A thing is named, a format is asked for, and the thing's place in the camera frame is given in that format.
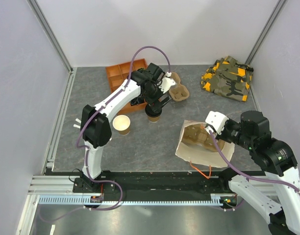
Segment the brown paper cup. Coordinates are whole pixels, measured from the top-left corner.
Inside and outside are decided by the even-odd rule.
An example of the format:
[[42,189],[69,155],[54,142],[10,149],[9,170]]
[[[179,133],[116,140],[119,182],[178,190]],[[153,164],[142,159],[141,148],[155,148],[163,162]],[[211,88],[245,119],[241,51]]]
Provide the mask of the brown paper cup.
[[114,129],[121,135],[127,135],[130,132],[130,119],[126,115],[119,115],[113,119]]
[[153,117],[153,116],[148,116],[148,120],[149,120],[150,122],[157,122],[157,121],[159,121],[159,119],[160,119],[160,116],[155,116],[155,117]]

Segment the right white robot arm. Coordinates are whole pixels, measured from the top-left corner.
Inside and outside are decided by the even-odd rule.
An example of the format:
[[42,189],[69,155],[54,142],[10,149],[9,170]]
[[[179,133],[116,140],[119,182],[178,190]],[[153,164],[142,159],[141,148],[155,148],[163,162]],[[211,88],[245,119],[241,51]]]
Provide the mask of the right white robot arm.
[[239,194],[266,220],[273,235],[300,235],[300,174],[291,147],[272,137],[269,120],[259,111],[246,111],[240,122],[219,112],[209,112],[206,131],[213,141],[242,147],[260,166],[265,178],[250,176],[218,153],[232,176],[217,182],[222,192]]

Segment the cardboard cup carrier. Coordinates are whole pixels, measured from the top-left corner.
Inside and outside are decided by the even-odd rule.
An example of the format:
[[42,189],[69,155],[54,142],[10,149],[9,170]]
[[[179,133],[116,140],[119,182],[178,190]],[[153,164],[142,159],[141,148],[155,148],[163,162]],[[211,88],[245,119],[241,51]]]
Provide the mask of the cardboard cup carrier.
[[176,72],[172,72],[171,78],[176,82],[176,85],[169,89],[169,95],[171,98],[176,102],[186,100],[190,93],[188,89],[181,84],[179,75]]
[[203,124],[189,125],[184,128],[182,142],[201,145],[205,149],[217,152],[211,136],[207,133]]

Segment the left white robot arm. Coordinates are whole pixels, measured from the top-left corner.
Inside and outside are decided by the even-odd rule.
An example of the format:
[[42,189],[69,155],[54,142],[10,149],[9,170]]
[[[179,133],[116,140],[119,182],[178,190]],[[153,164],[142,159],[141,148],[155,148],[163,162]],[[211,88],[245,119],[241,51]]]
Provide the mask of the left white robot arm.
[[105,100],[95,106],[86,105],[82,110],[77,148],[85,149],[82,174],[74,183],[74,190],[97,192],[101,181],[101,157],[104,146],[110,141],[110,122],[131,100],[142,98],[147,103],[146,112],[154,116],[162,113],[162,108],[170,101],[162,99],[169,89],[176,85],[171,72],[151,63],[145,69],[129,72],[127,79]]

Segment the black plastic cup lid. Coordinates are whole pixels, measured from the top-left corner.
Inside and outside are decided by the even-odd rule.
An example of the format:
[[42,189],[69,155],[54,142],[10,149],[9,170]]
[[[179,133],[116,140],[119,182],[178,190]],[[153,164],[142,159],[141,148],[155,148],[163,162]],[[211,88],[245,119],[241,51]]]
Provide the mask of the black plastic cup lid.
[[159,117],[162,114],[162,111],[153,111],[151,106],[149,106],[148,104],[145,107],[145,113],[148,117],[150,118],[156,118]]

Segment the white paper takeout bag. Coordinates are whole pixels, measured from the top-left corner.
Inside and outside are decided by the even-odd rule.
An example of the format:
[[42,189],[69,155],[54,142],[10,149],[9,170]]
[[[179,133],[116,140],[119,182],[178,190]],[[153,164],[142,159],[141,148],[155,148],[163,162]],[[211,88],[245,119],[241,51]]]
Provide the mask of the white paper takeout bag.
[[204,122],[192,120],[185,120],[183,122],[175,155],[184,161],[189,162],[190,166],[199,172],[204,178],[210,179],[213,168],[223,168],[228,167],[228,165],[222,159],[218,151],[212,152],[205,149],[200,144],[195,145],[182,142],[184,128],[195,124],[206,125]]

